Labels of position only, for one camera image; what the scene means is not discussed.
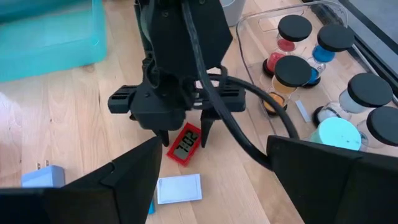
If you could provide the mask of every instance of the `red digital clock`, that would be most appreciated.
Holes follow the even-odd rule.
[[[200,129],[187,123],[180,132],[167,156],[186,166],[200,143]]]

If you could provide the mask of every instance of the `teal jar lid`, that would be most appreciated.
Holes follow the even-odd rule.
[[[328,118],[311,135],[311,141],[358,151],[361,135],[353,124],[342,118]]]

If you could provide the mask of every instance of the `teal plastic bin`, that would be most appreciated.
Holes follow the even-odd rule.
[[[0,82],[99,62],[106,56],[102,0],[0,21]]]

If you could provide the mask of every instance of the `small blue item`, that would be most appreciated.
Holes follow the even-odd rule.
[[[61,1],[62,7],[52,4],[57,10],[1,24],[0,82],[75,68],[105,58],[102,0],[75,2],[65,6],[65,1]]]
[[[311,78],[310,81],[308,81],[309,84],[315,83],[316,80],[319,78],[318,76],[319,72],[315,68],[311,68]]]
[[[342,118],[328,118],[310,136],[311,142],[358,151],[361,135],[353,124]]]
[[[317,62],[321,63],[331,62],[334,59],[335,55],[336,55],[335,52],[330,52],[328,50],[325,50],[323,47],[319,45],[317,45],[312,51],[312,57],[314,57],[314,59]]]
[[[150,202],[150,207],[149,207],[149,211],[148,214],[153,214],[155,213],[155,203],[154,203],[154,199],[152,199],[152,201]]]
[[[63,187],[65,185],[65,173],[62,167],[48,166],[22,175],[21,185],[29,187]]]

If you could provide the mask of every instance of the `white paper card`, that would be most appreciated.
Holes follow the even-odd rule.
[[[175,203],[201,200],[200,174],[159,178],[157,203]]]

